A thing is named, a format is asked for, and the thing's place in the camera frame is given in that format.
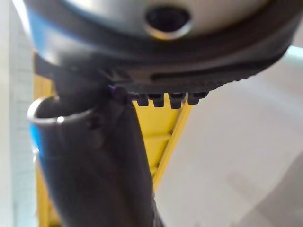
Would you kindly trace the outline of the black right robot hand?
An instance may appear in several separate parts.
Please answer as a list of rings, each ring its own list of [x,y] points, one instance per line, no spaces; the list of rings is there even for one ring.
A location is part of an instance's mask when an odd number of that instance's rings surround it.
[[[16,0],[56,94],[27,112],[66,227],[161,227],[133,101],[180,108],[279,61],[300,0]]]

